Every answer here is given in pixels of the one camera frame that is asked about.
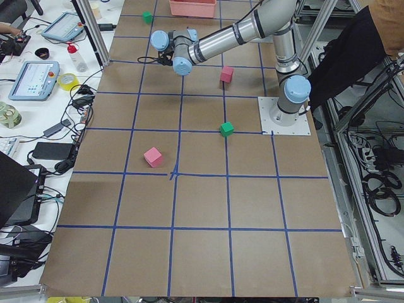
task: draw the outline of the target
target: person's hand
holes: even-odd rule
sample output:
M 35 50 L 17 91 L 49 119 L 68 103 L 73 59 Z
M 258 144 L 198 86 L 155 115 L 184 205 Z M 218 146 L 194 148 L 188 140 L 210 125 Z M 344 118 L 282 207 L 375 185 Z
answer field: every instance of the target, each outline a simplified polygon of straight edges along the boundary
M 10 33 L 14 36 L 19 36 L 22 33 L 22 30 L 14 27 L 10 27 Z

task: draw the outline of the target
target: chair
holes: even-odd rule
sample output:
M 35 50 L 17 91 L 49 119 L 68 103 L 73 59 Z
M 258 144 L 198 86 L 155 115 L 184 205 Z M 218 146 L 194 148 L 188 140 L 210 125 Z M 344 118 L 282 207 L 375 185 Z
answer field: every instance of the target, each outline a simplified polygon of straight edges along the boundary
M 0 22 L 12 23 L 19 17 L 27 18 L 27 2 L 25 0 L 0 1 Z

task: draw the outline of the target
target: green cube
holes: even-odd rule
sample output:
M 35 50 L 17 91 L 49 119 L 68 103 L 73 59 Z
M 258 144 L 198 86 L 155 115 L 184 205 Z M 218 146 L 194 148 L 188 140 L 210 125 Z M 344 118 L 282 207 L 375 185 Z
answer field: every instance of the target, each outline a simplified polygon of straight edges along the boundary
M 223 123 L 220 126 L 220 133 L 223 137 L 230 136 L 234 132 L 234 127 L 230 122 Z
M 144 11 L 142 15 L 143 15 L 143 20 L 147 24 L 150 24 L 153 21 L 153 15 L 149 11 Z

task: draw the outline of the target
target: keyboard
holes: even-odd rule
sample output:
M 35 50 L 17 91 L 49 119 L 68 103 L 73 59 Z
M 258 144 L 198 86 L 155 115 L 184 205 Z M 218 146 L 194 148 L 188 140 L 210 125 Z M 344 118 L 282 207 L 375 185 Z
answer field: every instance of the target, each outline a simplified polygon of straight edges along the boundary
M 13 158 L 19 142 L 20 139 L 18 138 L 0 138 L 0 152 Z

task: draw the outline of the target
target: cube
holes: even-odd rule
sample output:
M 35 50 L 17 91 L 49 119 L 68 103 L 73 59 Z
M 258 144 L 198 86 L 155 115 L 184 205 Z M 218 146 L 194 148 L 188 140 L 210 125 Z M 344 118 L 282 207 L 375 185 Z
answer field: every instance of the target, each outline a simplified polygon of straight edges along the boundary
M 230 136 L 234 132 L 234 127 L 230 122 L 223 123 L 220 126 L 220 133 L 223 137 Z
M 233 78 L 233 72 L 234 72 L 234 68 L 231 68 L 230 66 L 225 66 L 222 69 L 222 73 L 220 74 L 220 81 L 230 83 Z
M 147 23 L 150 24 L 153 21 L 153 15 L 149 11 L 144 11 L 143 14 L 143 20 Z
M 163 155 L 155 147 L 150 148 L 143 156 L 145 156 L 147 163 L 153 168 L 158 167 L 163 162 Z

